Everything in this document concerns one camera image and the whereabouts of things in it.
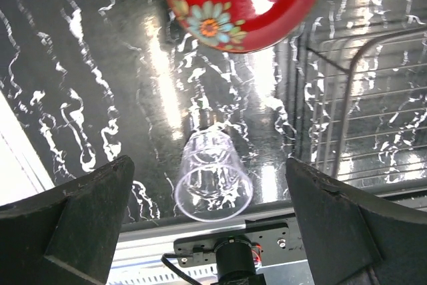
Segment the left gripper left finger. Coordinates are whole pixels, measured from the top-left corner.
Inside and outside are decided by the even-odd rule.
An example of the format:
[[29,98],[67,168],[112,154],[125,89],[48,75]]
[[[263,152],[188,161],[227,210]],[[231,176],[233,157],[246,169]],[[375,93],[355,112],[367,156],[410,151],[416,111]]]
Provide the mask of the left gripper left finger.
[[129,156],[1,206],[2,284],[105,284],[135,165]]

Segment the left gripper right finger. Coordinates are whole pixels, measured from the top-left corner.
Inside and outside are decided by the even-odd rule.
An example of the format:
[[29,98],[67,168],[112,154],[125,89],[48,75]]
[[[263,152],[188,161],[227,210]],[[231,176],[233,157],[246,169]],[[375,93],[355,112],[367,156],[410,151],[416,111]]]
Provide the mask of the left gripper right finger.
[[426,212],[297,160],[286,180],[315,284],[425,284]]

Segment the wire dish rack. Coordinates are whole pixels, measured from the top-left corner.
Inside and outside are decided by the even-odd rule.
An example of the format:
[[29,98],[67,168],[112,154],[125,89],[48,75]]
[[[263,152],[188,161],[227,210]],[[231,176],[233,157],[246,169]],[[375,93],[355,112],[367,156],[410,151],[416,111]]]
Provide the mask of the wire dish rack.
[[306,47],[307,161],[358,188],[426,188],[426,28]]

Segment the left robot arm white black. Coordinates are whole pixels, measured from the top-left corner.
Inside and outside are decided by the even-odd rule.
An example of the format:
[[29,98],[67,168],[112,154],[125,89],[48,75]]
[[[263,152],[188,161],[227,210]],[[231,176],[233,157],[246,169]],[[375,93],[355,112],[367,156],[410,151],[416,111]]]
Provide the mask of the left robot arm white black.
[[[335,180],[290,158],[294,213],[243,230],[182,238],[161,257],[215,264],[220,284],[264,284],[254,255],[303,252],[316,284],[425,284],[426,212]],[[1,206],[2,284],[105,284],[133,180],[122,156],[93,173]]]

